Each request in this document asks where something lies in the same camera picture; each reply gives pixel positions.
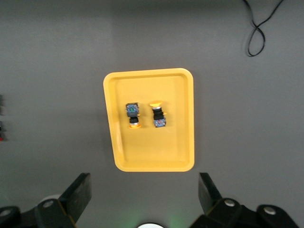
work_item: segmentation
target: electrical component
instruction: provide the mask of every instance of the electrical component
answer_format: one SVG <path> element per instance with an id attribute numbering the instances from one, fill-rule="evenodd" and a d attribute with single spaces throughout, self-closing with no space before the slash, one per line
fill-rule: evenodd
<path id="1" fill-rule="evenodd" d="M 125 105 L 125 109 L 127 111 L 127 116 L 130 118 L 130 129 L 140 128 L 141 125 L 139 124 L 138 116 L 139 114 L 139 106 L 138 103 L 128 103 Z"/>
<path id="2" fill-rule="evenodd" d="M 164 113 L 162 111 L 161 107 L 162 102 L 161 101 L 153 101 L 150 103 L 150 106 L 152 107 L 153 113 L 154 113 L 154 126 L 155 127 L 165 127 L 166 126 L 166 118 Z"/>

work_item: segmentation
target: gray table surface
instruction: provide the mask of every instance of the gray table surface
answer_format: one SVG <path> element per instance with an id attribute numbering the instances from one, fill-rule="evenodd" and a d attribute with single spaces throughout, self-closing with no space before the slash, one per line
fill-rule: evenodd
<path id="1" fill-rule="evenodd" d="M 260 22 L 278 1 L 249 2 Z M 187 228 L 202 213 L 198 173 L 208 172 L 223 196 L 280 206 L 303 227 L 303 11 L 302 0 L 283 2 L 250 58 L 241 0 L 2 0 L 0 207 L 26 211 L 90 172 L 79 228 Z M 195 82 L 194 168 L 118 170 L 104 77 L 175 67 Z"/>

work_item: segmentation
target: plastic tray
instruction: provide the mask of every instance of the plastic tray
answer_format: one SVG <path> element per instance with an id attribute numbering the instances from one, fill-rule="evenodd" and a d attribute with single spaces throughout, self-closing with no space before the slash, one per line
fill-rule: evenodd
<path id="1" fill-rule="evenodd" d="M 122 171 L 188 171 L 194 165 L 193 77 L 182 68 L 110 73 L 104 95 L 114 160 Z M 165 127 L 149 103 L 162 101 Z M 141 128 L 130 129 L 127 103 L 138 103 Z"/>

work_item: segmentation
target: black cable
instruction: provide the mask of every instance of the black cable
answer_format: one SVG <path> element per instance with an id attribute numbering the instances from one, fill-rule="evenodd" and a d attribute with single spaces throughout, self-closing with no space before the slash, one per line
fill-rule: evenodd
<path id="1" fill-rule="evenodd" d="M 263 25 L 265 22 L 269 21 L 269 19 L 271 19 L 272 15 L 276 12 L 276 10 L 279 8 L 279 6 L 281 5 L 281 3 L 283 2 L 284 0 L 280 0 L 279 3 L 277 4 L 277 6 L 275 7 L 275 9 L 272 11 L 272 13 L 270 14 L 270 16 L 262 21 L 261 23 L 259 23 L 258 25 L 255 23 L 254 19 L 253 19 L 253 12 L 252 12 L 252 9 L 251 9 L 251 6 L 249 5 L 248 1 L 247 0 L 243 0 L 243 2 L 246 4 L 246 7 L 249 11 L 249 14 L 250 14 L 250 17 L 251 17 L 251 23 L 252 23 L 252 27 L 254 28 L 251 32 L 251 35 L 250 35 L 250 38 L 248 40 L 248 44 L 247 44 L 247 54 L 249 57 L 254 57 L 254 56 L 257 56 L 258 54 L 260 54 L 264 47 L 265 47 L 265 42 L 266 42 L 266 38 L 265 38 L 265 34 L 264 32 L 260 29 L 260 26 Z M 256 54 L 252 54 L 250 52 L 250 44 L 251 44 L 251 41 L 252 41 L 252 38 L 254 36 L 254 34 L 256 33 L 256 31 L 258 31 L 262 38 L 263 38 L 263 45 L 261 47 L 261 49 L 256 53 Z"/>

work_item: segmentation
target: white light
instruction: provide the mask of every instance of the white light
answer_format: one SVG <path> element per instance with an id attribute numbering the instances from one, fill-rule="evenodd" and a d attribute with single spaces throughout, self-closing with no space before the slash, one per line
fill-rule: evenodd
<path id="1" fill-rule="evenodd" d="M 163 228 L 163 227 L 161 227 L 160 225 L 154 224 L 154 223 L 146 223 L 146 224 L 139 226 L 138 228 Z"/>

